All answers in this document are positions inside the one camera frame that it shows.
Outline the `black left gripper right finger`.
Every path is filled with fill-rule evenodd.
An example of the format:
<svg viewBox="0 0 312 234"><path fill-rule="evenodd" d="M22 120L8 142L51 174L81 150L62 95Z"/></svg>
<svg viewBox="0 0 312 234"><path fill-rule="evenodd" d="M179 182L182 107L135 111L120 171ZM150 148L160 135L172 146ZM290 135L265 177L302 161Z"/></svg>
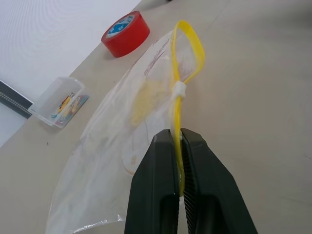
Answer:
<svg viewBox="0 0 312 234"><path fill-rule="evenodd" d="M203 137L182 129L188 234L258 234L236 181Z"/></svg>

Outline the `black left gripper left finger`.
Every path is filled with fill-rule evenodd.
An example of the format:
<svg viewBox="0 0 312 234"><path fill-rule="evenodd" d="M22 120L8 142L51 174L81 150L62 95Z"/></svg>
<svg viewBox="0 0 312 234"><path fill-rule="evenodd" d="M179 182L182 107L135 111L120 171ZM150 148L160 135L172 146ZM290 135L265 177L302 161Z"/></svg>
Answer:
<svg viewBox="0 0 312 234"><path fill-rule="evenodd" d="M177 234L179 179L169 130L157 133L131 182L124 234Z"/></svg>

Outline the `clear plastic zip bag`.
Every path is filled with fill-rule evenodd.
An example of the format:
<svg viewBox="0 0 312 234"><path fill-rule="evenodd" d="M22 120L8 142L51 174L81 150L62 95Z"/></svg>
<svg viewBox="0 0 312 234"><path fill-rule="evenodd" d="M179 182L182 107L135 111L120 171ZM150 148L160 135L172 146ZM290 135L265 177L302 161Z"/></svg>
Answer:
<svg viewBox="0 0 312 234"><path fill-rule="evenodd" d="M196 32L180 20L133 64L105 96L71 152L45 234L75 234L125 220L131 179L153 137L164 129L174 142L183 192L181 104L204 60Z"/></svg>

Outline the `clear plastic box with clips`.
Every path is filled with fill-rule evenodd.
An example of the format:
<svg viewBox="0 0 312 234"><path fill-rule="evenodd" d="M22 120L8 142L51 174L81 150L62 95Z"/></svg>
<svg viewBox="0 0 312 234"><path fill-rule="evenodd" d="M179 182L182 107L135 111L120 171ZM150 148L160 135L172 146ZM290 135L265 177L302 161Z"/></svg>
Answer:
<svg viewBox="0 0 312 234"><path fill-rule="evenodd" d="M28 112L49 126L62 129L88 98L85 86L79 80L60 77L28 108Z"/></svg>

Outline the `red tape roll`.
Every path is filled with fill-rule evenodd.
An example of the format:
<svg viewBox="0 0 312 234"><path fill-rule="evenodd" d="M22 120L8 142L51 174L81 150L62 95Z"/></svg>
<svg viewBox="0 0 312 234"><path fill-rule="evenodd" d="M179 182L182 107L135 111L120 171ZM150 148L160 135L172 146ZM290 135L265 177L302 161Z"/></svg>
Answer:
<svg viewBox="0 0 312 234"><path fill-rule="evenodd" d="M101 42L119 58L137 49L150 34L150 28L139 11L133 11L107 29Z"/></svg>

